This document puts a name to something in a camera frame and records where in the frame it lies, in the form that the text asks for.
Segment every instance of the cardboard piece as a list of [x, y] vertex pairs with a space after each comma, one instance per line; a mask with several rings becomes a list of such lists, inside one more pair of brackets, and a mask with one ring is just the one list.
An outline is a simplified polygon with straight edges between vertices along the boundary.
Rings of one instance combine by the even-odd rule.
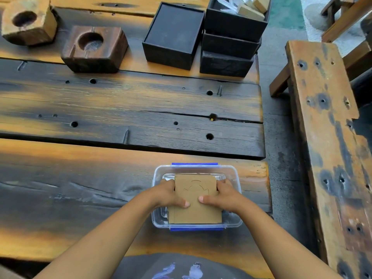
[[270, 0], [253, 0], [254, 6], [263, 14], [267, 12], [269, 3]]
[[190, 207], [168, 207], [168, 220], [173, 224], [221, 223], [221, 209], [198, 201], [199, 196], [218, 195], [216, 178], [206, 174], [176, 174], [175, 194], [190, 202]]
[[241, 14], [247, 18], [253, 19], [253, 20], [264, 20], [265, 16], [260, 13], [259, 11], [256, 11], [255, 9], [252, 9], [248, 7], [247, 5], [240, 4], [238, 7], [238, 14]]

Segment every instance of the black square box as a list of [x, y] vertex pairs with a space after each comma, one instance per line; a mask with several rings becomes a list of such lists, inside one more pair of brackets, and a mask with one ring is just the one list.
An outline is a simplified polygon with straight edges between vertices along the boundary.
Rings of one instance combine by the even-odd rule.
[[202, 51], [199, 71], [206, 74], [245, 77], [252, 64], [252, 59]]
[[202, 50], [234, 56], [243, 59], [251, 59], [261, 46], [261, 38], [258, 43], [222, 36], [217, 32], [204, 30]]
[[146, 60], [190, 70], [203, 20], [204, 11], [161, 2], [142, 42]]
[[253, 20], [239, 14], [220, 11], [225, 9], [217, 0], [210, 0], [205, 13], [204, 29], [219, 32], [237, 39], [258, 42], [269, 22], [272, 0], [263, 21]]

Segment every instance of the stack of black boxes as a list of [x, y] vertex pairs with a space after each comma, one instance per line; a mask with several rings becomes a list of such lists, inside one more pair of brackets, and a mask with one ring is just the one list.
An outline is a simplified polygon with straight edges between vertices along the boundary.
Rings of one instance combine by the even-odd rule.
[[253, 56], [261, 46], [261, 36], [269, 21], [270, 7], [263, 21], [221, 11], [210, 0], [205, 14], [200, 73], [245, 77]]

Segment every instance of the person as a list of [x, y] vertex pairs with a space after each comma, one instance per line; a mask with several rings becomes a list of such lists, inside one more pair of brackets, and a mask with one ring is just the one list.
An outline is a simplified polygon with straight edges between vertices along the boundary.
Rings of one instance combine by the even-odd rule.
[[[217, 181], [217, 189], [218, 196], [200, 196], [199, 201], [240, 216], [276, 279], [342, 278], [236, 191], [229, 180]], [[154, 209], [165, 206], [190, 206], [175, 195], [174, 180], [163, 179], [138, 194], [53, 260], [35, 279], [109, 279], [146, 218]]]

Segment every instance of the beige paper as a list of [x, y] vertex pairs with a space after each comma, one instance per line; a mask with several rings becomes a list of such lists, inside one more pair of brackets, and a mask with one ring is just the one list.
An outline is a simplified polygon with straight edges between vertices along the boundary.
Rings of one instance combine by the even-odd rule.
[[189, 208], [168, 207], [169, 223], [211, 224], [221, 223], [221, 209], [198, 201], [199, 196], [218, 195], [216, 178], [207, 174], [176, 174], [175, 194], [190, 203]]

